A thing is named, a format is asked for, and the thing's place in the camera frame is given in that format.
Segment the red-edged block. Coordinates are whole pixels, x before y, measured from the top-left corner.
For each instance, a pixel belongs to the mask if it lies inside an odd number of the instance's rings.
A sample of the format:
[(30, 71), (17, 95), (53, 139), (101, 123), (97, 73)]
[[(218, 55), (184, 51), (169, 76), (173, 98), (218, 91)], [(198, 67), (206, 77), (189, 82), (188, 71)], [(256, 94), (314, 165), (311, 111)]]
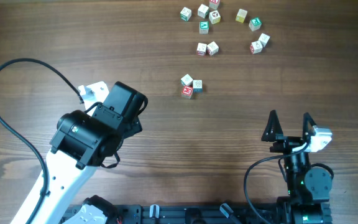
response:
[(189, 74), (186, 74), (181, 78), (181, 84), (183, 86), (192, 86), (193, 78)]

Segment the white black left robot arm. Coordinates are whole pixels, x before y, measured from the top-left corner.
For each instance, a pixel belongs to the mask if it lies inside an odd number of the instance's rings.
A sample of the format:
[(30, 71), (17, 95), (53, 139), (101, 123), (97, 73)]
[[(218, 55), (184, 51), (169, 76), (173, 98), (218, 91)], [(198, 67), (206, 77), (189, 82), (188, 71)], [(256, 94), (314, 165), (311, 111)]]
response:
[(107, 157), (117, 157), (123, 141), (142, 131), (139, 115), (148, 99), (116, 82), (79, 86), (85, 110), (64, 114), (50, 141), (47, 175), (40, 174), (13, 223), (58, 223), (75, 195)]

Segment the blue-sided bee block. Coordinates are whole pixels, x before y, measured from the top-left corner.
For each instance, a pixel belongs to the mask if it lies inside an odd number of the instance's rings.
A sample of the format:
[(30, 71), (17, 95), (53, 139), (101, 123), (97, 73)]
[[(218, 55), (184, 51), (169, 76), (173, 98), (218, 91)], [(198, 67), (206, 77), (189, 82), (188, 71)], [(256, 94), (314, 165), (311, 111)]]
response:
[(201, 93), (203, 91), (203, 81), (193, 80), (193, 91), (195, 93)]

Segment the red M block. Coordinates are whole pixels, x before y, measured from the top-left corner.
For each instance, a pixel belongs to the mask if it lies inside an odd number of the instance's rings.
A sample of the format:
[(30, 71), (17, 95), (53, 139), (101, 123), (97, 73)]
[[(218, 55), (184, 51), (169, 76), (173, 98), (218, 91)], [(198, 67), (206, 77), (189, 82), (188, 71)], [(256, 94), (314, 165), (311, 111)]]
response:
[(184, 86), (181, 91), (181, 96), (187, 99), (191, 99), (193, 95), (193, 87), (192, 86)]

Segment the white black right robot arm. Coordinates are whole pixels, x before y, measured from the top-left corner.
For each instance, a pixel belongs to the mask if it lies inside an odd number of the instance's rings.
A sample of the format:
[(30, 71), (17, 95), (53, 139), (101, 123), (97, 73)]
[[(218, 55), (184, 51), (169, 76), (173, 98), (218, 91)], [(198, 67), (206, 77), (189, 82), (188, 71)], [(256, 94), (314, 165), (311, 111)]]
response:
[(284, 165), (279, 168), (288, 189), (287, 197), (277, 199), (274, 223), (333, 222), (329, 199), (334, 172), (325, 164), (312, 164), (309, 159), (309, 154), (324, 149), (332, 138), (332, 131), (319, 127), (309, 113), (303, 115), (301, 137), (285, 136), (277, 112), (270, 112), (261, 140), (273, 143), (270, 152), (283, 154)]

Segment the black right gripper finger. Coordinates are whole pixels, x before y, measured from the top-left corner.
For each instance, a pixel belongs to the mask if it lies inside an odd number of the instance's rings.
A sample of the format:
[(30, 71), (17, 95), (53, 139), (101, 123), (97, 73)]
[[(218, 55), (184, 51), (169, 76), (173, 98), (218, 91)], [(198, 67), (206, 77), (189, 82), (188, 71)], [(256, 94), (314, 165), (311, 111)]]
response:
[(266, 128), (262, 134), (261, 141), (275, 142), (284, 140), (283, 130), (280, 125), (277, 111), (272, 110), (269, 114)]
[(309, 113), (303, 114), (303, 129), (302, 129), (302, 138), (303, 140), (309, 140), (311, 133), (312, 133), (312, 127), (315, 126), (316, 123), (314, 119), (311, 117)]

